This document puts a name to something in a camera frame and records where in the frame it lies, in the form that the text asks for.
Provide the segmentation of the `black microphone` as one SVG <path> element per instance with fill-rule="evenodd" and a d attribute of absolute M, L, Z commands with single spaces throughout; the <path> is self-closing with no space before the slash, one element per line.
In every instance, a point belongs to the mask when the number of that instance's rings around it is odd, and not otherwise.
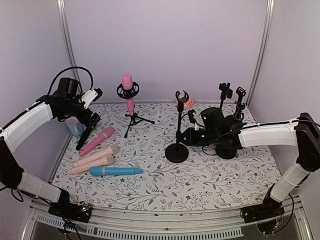
<path fill-rule="evenodd" d="M 85 142 L 86 142 L 86 140 L 87 140 L 87 138 L 90 135 L 92 130 L 93 130 L 92 126 L 89 126 L 84 130 L 83 134 L 81 135 L 81 137 L 80 137 L 80 139 L 79 139 L 79 141 L 78 141 L 78 143 L 76 145 L 75 149 L 77 151 L 79 151 L 83 147 L 83 145 L 85 144 Z"/>

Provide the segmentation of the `black straight stand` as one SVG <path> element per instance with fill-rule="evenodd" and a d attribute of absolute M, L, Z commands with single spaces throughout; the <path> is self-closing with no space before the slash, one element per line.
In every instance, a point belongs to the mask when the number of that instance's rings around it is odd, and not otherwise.
<path fill-rule="evenodd" d="M 181 122 L 182 122 L 182 113 L 184 111 L 184 103 L 189 100 L 189 95 L 186 91 L 183 90 L 184 96 L 180 98 L 180 92 L 177 90 L 175 93 L 175 97 L 177 100 L 177 111 L 178 111 L 178 123 L 177 123 L 177 131 L 175 134 L 176 142 L 170 144 L 165 149 L 165 157 L 166 159 L 175 164 L 183 163 L 189 156 L 189 151 L 187 147 L 180 143 L 180 135 L 181 135 Z"/>

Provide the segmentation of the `beige microphone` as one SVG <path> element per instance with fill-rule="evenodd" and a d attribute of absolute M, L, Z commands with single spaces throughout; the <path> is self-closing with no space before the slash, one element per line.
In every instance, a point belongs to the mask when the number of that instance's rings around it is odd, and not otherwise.
<path fill-rule="evenodd" d="M 94 160 L 100 159 L 104 156 L 108 156 L 108 155 L 114 155 L 119 151 L 119 148 L 116 145 L 111 145 L 108 146 L 106 149 L 101 150 L 99 152 L 96 152 L 95 154 L 92 154 L 90 156 L 87 156 L 85 158 L 80 159 L 79 161 L 75 162 L 73 164 L 74 167 L 92 162 Z"/>
<path fill-rule="evenodd" d="M 97 158 L 95 160 L 89 160 L 86 162 L 77 162 L 73 168 L 68 170 L 69 175 L 76 175 L 85 171 L 89 171 L 90 168 L 93 167 L 102 167 L 102 166 L 108 166 L 115 162 L 115 159 L 112 155 L 105 155 L 101 158 Z"/>

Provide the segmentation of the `black round stand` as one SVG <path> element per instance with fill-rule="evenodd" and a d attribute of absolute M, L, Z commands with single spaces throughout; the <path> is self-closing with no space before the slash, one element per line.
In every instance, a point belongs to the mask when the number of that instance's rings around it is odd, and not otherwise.
<path fill-rule="evenodd" d="M 225 148 L 221 144 L 215 147 L 216 154 L 225 160 L 233 159 L 237 154 L 237 149 L 234 148 Z"/>
<path fill-rule="evenodd" d="M 235 122 L 241 122 L 244 119 L 243 110 L 245 109 L 246 105 L 243 103 L 243 98 L 247 94 L 246 90 L 242 87 L 238 87 L 236 89 L 236 94 L 238 95 L 238 99 L 236 101 L 236 108 L 233 114 L 233 120 Z"/>

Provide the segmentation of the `blue microphone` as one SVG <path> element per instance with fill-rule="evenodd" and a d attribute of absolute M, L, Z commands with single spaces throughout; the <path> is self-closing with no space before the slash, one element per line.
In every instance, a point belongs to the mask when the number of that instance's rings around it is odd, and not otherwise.
<path fill-rule="evenodd" d="M 92 176 L 104 177 L 104 176 L 132 176 L 143 174 L 144 171 L 140 168 L 125 168 L 125 167 L 91 167 L 89 173 Z"/>

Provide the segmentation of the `black stand of blue microphone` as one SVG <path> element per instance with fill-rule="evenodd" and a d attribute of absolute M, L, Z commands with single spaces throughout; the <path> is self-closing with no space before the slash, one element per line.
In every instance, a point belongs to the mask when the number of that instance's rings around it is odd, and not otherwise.
<path fill-rule="evenodd" d="M 231 99 L 233 95 L 233 90 L 230 88 L 230 83 L 220 83 L 218 89 L 221 91 L 220 94 L 220 105 L 219 108 L 223 108 L 223 103 L 225 99 Z"/>

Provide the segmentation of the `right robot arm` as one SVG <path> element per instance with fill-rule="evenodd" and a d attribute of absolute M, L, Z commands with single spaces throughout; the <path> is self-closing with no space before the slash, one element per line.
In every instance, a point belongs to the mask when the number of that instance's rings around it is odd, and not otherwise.
<path fill-rule="evenodd" d="M 269 218 L 281 202 L 308 176 L 320 168 L 320 129 L 311 116 L 281 122 L 246 124 L 224 117 L 220 108 L 210 107 L 201 112 L 204 128 L 178 130 L 176 139 L 186 146 L 213 145 L 220 158 L 233 159 L 238 150 L 257 146 L 292 146 L 298 148 L 296 161 L 268 190 L 258 213 Z"/>

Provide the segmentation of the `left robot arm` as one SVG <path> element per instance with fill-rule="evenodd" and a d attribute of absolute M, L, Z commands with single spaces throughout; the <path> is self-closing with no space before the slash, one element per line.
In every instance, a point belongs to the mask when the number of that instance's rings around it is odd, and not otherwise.
<path fill-rule="evenodd" d="M 61 78 L 54 93 L 47 93 L 25 109 L 9 124 L 0 130 L 0 182 L 4 187 L 17 190 L 33 197 L 54 203 L 55 209 L 63 216 L 74 213 L 74 205 L 66 200 L 68 193 L 30 173 L 16 161 L 15 153 L 44 125 L 54 119 L 60 122 L 71 117 L 84 126 L 76 149 L 83 147 L 91 131 L 100 121 L 100 116 L 90 109 L 90 104 L 99 99 L 100 88 L 90 88 L 82 94 L 77 93 L 79 83 L 75 79 Z"/>

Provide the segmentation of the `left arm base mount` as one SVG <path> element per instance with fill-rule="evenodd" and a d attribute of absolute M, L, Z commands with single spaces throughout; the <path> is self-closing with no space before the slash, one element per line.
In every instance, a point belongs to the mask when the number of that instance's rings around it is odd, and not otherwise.
<path fill-rule="evenodd" d="M 68 198 L 51 202 L 48 213 L 68 220 L 88 223 L 92 214 L 92 204 L 84 201 L 72 203 Z"/>

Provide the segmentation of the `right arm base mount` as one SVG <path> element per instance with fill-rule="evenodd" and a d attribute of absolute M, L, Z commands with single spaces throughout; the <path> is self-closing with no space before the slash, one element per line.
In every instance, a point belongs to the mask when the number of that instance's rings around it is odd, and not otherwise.
<path fill-rule="evenodd" d="M 274 218 L 274 220 L 256 225 L 258 231 L 264 236 L 274 235 L 284 230 L 290 223 L 295 209 L 294 198 L 291 194 L 289 194 L 288 196 L 292 203 L 291 212 L 287 221 L 283 223 L 285 219 L 283 203 L 273 200 L 270 192 L 270 190 L 267 192 L 267 195 L 263 199 L 262 203 L 243 207 L 239 212 L 239 216 L 244 220 L 245 223 L 253 223 Z"/>

